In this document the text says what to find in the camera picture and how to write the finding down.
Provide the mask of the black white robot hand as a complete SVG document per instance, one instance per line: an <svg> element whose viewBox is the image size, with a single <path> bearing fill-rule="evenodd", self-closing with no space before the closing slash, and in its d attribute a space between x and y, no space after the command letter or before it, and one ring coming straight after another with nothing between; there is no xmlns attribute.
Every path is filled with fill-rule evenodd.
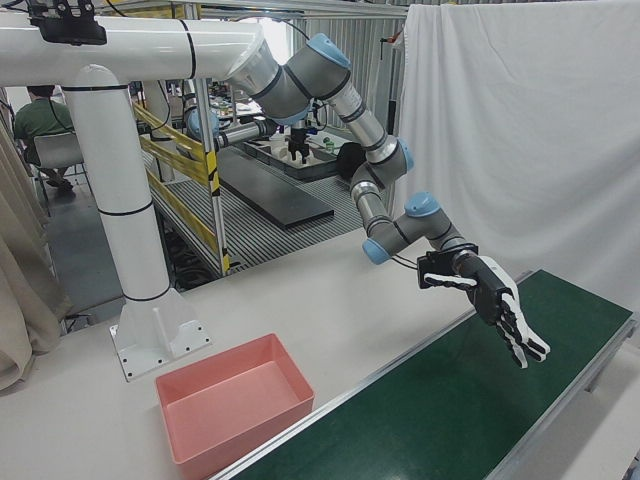
<svg viewBox="0 0 640 480"><path fill-rule="evenodd" d="M464 247L431 251L417 259L419 286L456 288L467 294L475 311L496 328L519 368L528 359L542 362L550 346L528 325L514 280L496 261Z"/></svg>

